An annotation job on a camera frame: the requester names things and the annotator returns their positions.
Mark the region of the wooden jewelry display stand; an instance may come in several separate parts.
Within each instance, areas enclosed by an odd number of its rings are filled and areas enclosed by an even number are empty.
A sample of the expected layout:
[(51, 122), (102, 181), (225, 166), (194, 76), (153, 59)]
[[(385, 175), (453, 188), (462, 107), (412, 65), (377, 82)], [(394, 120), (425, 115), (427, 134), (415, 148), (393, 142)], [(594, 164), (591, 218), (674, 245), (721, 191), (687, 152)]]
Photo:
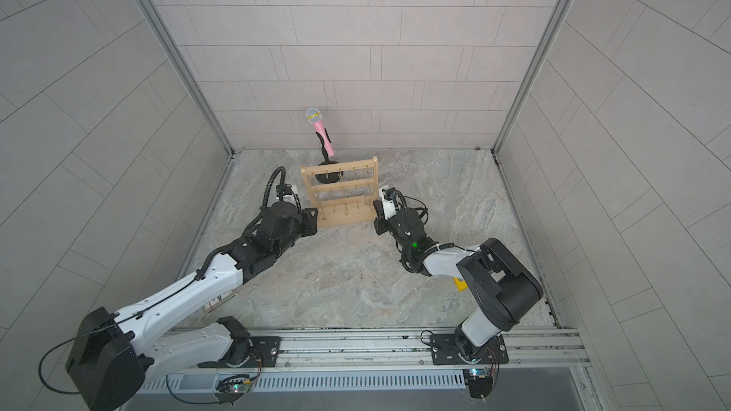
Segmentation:
[(378, 198), (379, 160), (300, 167), (310, 198), (319, 210), (318, 228), (336, 228), (373, 221), (373, 202)]

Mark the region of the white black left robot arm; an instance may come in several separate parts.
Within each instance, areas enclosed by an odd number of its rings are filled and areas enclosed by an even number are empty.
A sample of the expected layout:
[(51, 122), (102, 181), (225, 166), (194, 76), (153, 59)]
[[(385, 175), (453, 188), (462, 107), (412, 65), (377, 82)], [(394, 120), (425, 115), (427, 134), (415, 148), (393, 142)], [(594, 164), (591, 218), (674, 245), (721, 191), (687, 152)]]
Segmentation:
[(65, 368), (91, 410), (116, 410), (148, 382), (205, 362), (243, 365), (251, 357), (246, 328), (234, 317), (187, 334), (169, 330), (214, 298), (268, 270), (303, 237), (317, 232), (317, 209), (305, 209), (284, 167), (268, 179), (259, 213), (241, 236), (213, 249), (202, 266), (148, 298), (89, 313), (68, 343)]

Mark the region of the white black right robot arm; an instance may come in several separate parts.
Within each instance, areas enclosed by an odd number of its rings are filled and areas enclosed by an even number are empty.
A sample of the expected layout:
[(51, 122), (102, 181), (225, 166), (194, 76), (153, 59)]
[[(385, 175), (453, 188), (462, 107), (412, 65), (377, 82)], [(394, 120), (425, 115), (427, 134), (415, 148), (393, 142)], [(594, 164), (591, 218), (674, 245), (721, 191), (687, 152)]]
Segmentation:
[(477, 309), (456, 328), (455, 346), (467, 363), (481, 361), (488, 343), (517, 325), (544, 298), (544, 289), (501, 241), (490, 238), (473, 247), (436, 242), (426, 235), (426, 207), (411, 207), (392, 186), (379, 188), (379, 196), (374, 227), (393, 237), (402, 267), (457, 279), (471, 292)]

